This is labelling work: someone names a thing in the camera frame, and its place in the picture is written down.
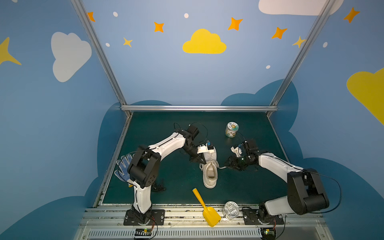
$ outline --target green table surface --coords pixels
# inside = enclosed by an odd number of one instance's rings
[[[239,131],[245,138],[253,138],[260,150],[274,153],[285,159],[271,124],[265,113],[227,112],[135,112],[129,125],[119,157],[135,151],[140,144],[155,144],[174,132],[173,123],[187,129],[193,122],[204,124],[208,129],[208,140],[217,151],[220,167],[233,154],[234,144],[240,144],[240,134],[235,138],[225,135],[228,122],[239,124]],[[200,130],[194,142],[205,139],[205,128],[194,124]],[[197,188],[207,204],[224,204],[234,201],[238,204],[258,204],[261,201],[285,196],[286,183],[278,176],[260,166],[249,166],[245,171],[217,169],[216,187],[208,189],[203,184],[202,171],[198,163],[189,162],[189,155],[182,149],[176,150],[161,161],[157,181],[163,179],[167,188],[163,192],[152,192],[154,204],[196,204],[192,192]],[[103,203],[133,203],[133,187],[112,175]]]

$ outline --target white cloud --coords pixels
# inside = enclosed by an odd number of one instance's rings
[[[336,12],[344,0],[336,0],[331,14]],[[319,15],[326,0],[260,0],[259,9],[266,14]]]
[[[68,81],[91,57],[91,45],[76,34],[56,32],[52,35],[53,74],[59,82]]]

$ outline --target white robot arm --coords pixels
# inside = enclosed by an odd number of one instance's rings
[[[244,165],[259,165],[283,179],[288,187],[287,196],[259,204],[260,222],[269,223],[273,216],[279,214],[302,215],[329,207],[327,194],[316,170],[294,166],[269,152],[261,153],[253,140],[244,141],[242,145],[246,156],[231,156],[228,159],[230,167],[241,169]]]
[[[190,125],[185,130],[178,130],[164,140],[149,146],[141,145],[133,155],[128,167],[130,180],[128,181],[134,188],[133,211],[137,217],[137,222],[146,224],[151,217],[151,185],[156,180],[159,173],[160,162],[173,151],[183,148],[189,155],[191,162],[205,164],[204,152],[214,152],[214,146],[207,142],[201,146],[195,146],[193,139],[199,130]]]

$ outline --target vent grille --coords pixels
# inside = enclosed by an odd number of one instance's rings
[[[121,238],[121,239],[131,239],[133,235],[133,231],[130,230],[122,230],[122,229],[92,229],[88,234],[88,239],[110,239],[113,238]]]
[[[95,228],[91,229],[88,239],[133,239],[132,230],[121,228]],[[260,228],[179,228],[159,229],[156,238],[255,238],[262,237]]]

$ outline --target glove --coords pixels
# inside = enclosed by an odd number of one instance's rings
[[[132,156],[130,154],[126,156],[122,156],[121,159],[118,159],[116,161],[116,164],[119,166],[120,170],[115,170],[115,175],[118,177],[120,180],[123,182],[127,182],[129,178],[129,173],[128,173],[128,166],[132,161]]]

